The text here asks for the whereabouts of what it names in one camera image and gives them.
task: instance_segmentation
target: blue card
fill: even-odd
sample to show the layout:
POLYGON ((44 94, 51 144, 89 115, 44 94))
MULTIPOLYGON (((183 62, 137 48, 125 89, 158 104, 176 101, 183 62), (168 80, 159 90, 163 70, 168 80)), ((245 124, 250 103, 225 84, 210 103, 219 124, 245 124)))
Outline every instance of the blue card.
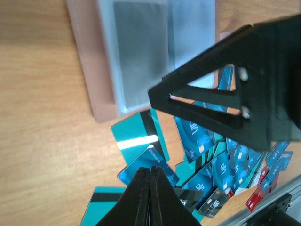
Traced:
POLYGON ((246 161, 237 161, 235 164, 235 177, 239 184, 242 184, 250 175, 248 163, 246 161))
POLYGON ((195 161, 189 163, 187 161, 181 162, 175 166, 175 173, 179 178, 177 187, 182 187, 194 174, 196 170, 195 161))
POLYGON ((194 122, 174 117, 181 142, 189 163, 201 157, 214 146, 214 134, 194 122))
POLYGON ((231 186, 231 191, 232 191, 233 193, 235 193, 236 190, 237 190, 239 187, 240 187, 240 183, 239 183, 238 180, 235 179, 235 183, 231 186))
POLYGON ((212 159, 212 174, 214 188, 227 190, 235 183, 235 172, 230 165, 227 152, 212 159))
POLYGON ((211 167, 209 165, 204 166, 183 186, 183 189, 203 191, 203 195, 197 204, 197 209, 201 207, 202 202, 206 201, 213 192, 211 167))
POLYGON ((277 162, 273 165, 273 167, 270 169, 266 177, 263 179, 263 181, 260 183, 260 186, 262 187, 264 192, 267 192, 272 183, 274 182, 275 178, 278 176, 280 171, 282 171, 284 165, 283 159, 278 159, 277 162))
POLYGON ((249 151, 249 169, 253 170, 253 168, 257 165, 257 163, 260 161, 260 159, 262 158, 262 152, 257 152, 253 149, 250 149, 249 151))
POLYGON ((231 82, 233 76, 233 67, 232 66, 225 66, 224 72, 222 74, 222 79, 220 84, 218 85, 219 90, 230 90, 231 89, 231 82))
POLYGON ((268 167, 271 169, 278 158, 282 155, 282 153, 286 150, 289 146, 290 142, 277 142, 271 149, 271 151, 267 155, 267 164, 268 167))
POLYGON ((216 150, 214 151, 213 158, 217 157, 218 155, 225 152, 226 150, 227 150, 226 142, 224 140, 220 141, 216 146, 216 150))
POLYGON ((129 164, 123 171, 118 174, 119 180, 128 185, 135 173, 140 167, 151 169, 152 166, 161 167, 172 186, 175 186, 179 178, 169 167, 163 157, 158 153, 153 145, 148 146, 131 164, 129 164))
POLYGON ((169 161, 169 154, 154 109, 136 113, 111 127, 117 146, 127 165, 130 164, 150 144, 169 161))
POLYGON ((246 162, 249 157, 250 148, 244 145, 238 145, 236 149, 230 154, 230 164, 232 167, 235 166, 235 163, 238 161, 246 162))
POLYGON ((239 145, 236 141, 231 140, 230 138, 226 138, 226 143, 227 143, 227 152, 229 155, 232 152, 234 152, 237 146, 239 145))
POLYGON ((283 152, 283 154, 280 156, 280 158, 281 158, 282 161, 283 161, 283 168, 282 168, 282 171, 285 171, 285 170, 287 169, 287 166, 288 166, 289 162, 291 161, 292 155, 293 155, 293 152, 285 151, 285 152, 283 152))

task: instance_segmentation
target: black triangular bracket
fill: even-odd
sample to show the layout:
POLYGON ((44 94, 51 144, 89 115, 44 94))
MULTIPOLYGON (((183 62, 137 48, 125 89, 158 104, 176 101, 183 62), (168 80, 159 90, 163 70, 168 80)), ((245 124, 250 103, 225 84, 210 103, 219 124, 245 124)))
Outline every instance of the black triangular bracket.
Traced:
POLYGON ((299 82, 301 16, 246 25, 190 60, 149 90, 151 106, 193 121, 257 151, 271 141, 301 140, 299 82), (234 65, 236 90, 203 89, 188 83, 234 65), (240 110, 232 115, 172 98, 182 97, 240 110))

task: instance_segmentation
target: black magnetic stripe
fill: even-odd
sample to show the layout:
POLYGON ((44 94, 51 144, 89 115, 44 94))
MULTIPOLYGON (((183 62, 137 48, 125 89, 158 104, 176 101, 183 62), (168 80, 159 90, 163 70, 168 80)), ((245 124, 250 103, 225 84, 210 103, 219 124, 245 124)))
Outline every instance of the black magnetic stripe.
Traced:
POLYGON ((224 70, 225 70, 225 67, 222 67, 218 70, 218 85, 217 87, 220 85, 221 83, 221 80, 222 80, 222 76, 224 75, 224 70))
POLYGON ((94 193, 90 202, 118 202, 122 193, 94 193))
POLYGON ((208 160, 208 156, 209 156, 209 151, 206 151, 206 153, 205 153, 205 165, 208 164, 208 162, 210 162, 208 160))
POLYGON ((202 168, 202 157, 201 158, 198 158, 196 159, 196 169, 195 169, 195 172, 199 172, 202 168))
MULTIPOLYGON (((158 136, 154 121, 152 119, 151 111, 147 110, 147 111, 140 112, 140 116, 141 116, 141 119, 143 121, 146 134, 148 136, 151 136, 151 135, 157 135, 158 136)), ((160 140, 158 139, 157 142, 153 142, 152 145, 154 145, 155 149, 164 158, 164 160, 166 160, 165 156, 164 156, 164 153, 163 153, 163 150, 162 150, 160 140)))
MULTIPOLYGON (((259 168, 261 167, 262 161, 264 160, 264 155, 261 157, 260 159, 260 163, 258 164, 257 168, 256 168, 256 172, 258 172, 259 168)), ((256 173, 253 174, 252 179, 250 180, 250 183, 248 184, 248 187, 251 186, 251 184, 253 183, 254 178, 256 177, 256 173)))

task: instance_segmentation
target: printed logo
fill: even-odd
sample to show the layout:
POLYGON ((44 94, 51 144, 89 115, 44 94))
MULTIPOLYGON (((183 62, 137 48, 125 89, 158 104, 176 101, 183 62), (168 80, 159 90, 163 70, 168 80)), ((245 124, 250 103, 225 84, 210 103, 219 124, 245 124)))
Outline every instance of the printed logo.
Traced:
POLYGON ((192 134, 194 135, 198 131, 198 125, 194 122, 189 122, 190 129, 192 131, 192 134))
POLYGON ((155 155, 155 153, 151 150, 151 149, 149 149, 149 152, 150 152, 150 154, 154 157, 154 159, 157 161, 157 163, 161 163, 161 161, 160 161, 160 159, 155 155))
POLYGON ((213 208, 217 208, 220 205, 220 202, 218 200, 215 200, 212 204, 213 208))
POLYGON ((277 157, 278 154, 279 154, 279 151, 276 151, 276 153, 274 154, 273 160, 277 157))
POLYGON ((221 171, 221 175, 223 175, 227 171, 227 166, 224 163, 221 165, 221 171))
POLYGON ((273 171, 273 174, 275 174, 277 172, 277 169, 279 168, 279 166, 277 166, 274 171, 273 171))
POLYGON ((205 189, 205 187, 204 187, 203 184, 198 184, 198 185, 197 185, 197 190, 198 190, 198 191, 201 191, 201 190, 203 191, 204 189, 205 189))

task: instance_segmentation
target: card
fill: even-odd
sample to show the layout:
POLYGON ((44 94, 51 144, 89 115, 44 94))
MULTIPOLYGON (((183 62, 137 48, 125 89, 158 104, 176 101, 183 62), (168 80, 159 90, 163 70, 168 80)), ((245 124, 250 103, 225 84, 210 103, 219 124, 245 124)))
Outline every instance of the card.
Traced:
POLYGON ((227 152, 212 159, 211 166, 215 188, 225 191, 235 183, 235 171, 230 166, 227 152))
POLYGON ((232 196, 234 196, 234 193, 232 192, 231 188, 228 188, 226 191, 225 191, 226 195, 231 198, 232 196))
POLYGON ((258 187, 256 191, 253 193, 253 195, 249 198, 249 200, 246 202, 247 208, 252 213, 253 210, 258 206, 260 201, 267 195, 268 193, 264 192, 262 187, 258 187))
POLYGON ((266 165, 263 168, 263 170, 261 171, 261 174, 260 174, 260 177, 259 177, 259 181, 258 181, 259 184, 263 181, 263 179, 266 177, 266 175, 268 174, 268 172, 269 172, 269 167, 268 167, 268 165, 266 165))
POLYGON ((248 163, 246 161, 237 161, 235 164, 235 177, 239 184, 242 184, 250 175, 248 163))
POLYGON ((260 187, 264 192, 267 192, 269 190, 273 181, 276 179, 280 171, 283 169, 283 165, 284 165, 284 161, 282 159, 279 159, 269 170, 266 177, 260 183, 260 187))
POLYGON ((285 171, 287 169, 287 166, 288 166, 289 162, 291 161, 292 155, 293 155, 293 152, 285 151, 280 156, 280 158, 283 160, 283 168, 281 171, 285 171))
POLYGON ((115 206, 124 190, 124 187, 97 187, 80 225, 96 225, 115 206))
POLYGON ((198 209, 203 204, 202 202, 205 201, 213 192, 211 167, 209 165, 203 167, 183 186, 183 189, 203 192, 203 195, 196 206, 198 209))
POLYGON ((196 164, 196 172, 200 171, 205 165, 207 165, 214 158, 216 153, 216 148, 219 143, 215 144, 212 148, 210 148, 204 155, 195 160, 196 164))
POLYGON ((232 166, 235 166, 237 161, 247 161, 249 157, 250 148, 244 145, 238 145, 234 151, 230 154, 230 162, 232 166))
POLYGON ((260 159, 262 158, 263 153, 261 152, 257 152, 253 149, 250 149, 249 151, 249 169, 252 170, 260 161, 260 159))
POLYGON ((135 173, 140 167, 151 169, 152 166, 161 167, 172 186, 175 186, 179 178, 169 167, 163 157, 158 153, 153 145, 148 146, 131 164, 129 164, 124 170, 118 174, 119 180, 128 185, 135 173))
POLYGON ((198 201, 202 197, 203 191, 185 190, 182 188, 174 188, 175 193, 179 197, 182 204, 190 213, 195 209, 198 201))
POLYGON ((183 185, 195 174, 196 162, 189 163, 188 161, 181 162, 175 166, 175 173, 179 178, 177 187, 183 187, 183 185))
POLYGON ((220 155, 221 153, 223 153, 225 151, 227 151, 226 141, 222 140, 217 144, 213 157, 216 158, 218 155, 220 155))
POLYGON ((189 163, 201 157, 216 143, 214 134, 194 122, 174 117, 189 163))
POLYGON ((267 164, 269 168, 271 168, 278 158, 282 155, 282 153, 286 150, 289 146, 290 142, 277 142, 271 149, 271 151, 267 155, 267 164))
POLYGON ((240 183, 235 179, 234 184, 231 186, 231 191, 235 194, 236 190, 240 187, 240 183))
POLYGON ((218 90, 231 90, 233 70, 232 66, 225 66, 218 90))
POLYGON ((169 161, 169 154, 154 109, 136 113, 111 127, 117 146, 127 165, 130 164, 150 144, 169 161))
POLYGON ((274 191, 276 189, 278 178, 279 178, 279 174, 277 175, 277 177, 275 178, 274 182, 272 183, 270 189, 267 192, 265 192, 261 186, 258 186, 256 191, 246 202, 246 206, 250 210, 251 213, 256 208, 256 206, 258 206, 258 204, 261 202, 261 200, 264 197, 266 197, 269 193, 271 193, 272 191, 274 191))
POLYGON ((234 150, 238 146, 238 143, 234 140, 229 139, 229 138, 226 138, 226 143, 227 143, 227 152, 230 155, 232 152, 234 152, 234 150))
POLYGON ((221 189, 217 188, 198 210, 198 213, 214 218, 228 200, 229 197, 221 189))
POLYGON ((260 153, 258 161, 253 161, 251 163, 248 162, 250 175, 240 185, 240 188, 248 189, 248 188, 258 185, 261 171, 264 168, 264 166, 266 165, 265 157, 266 157, 266 153, 260 153))

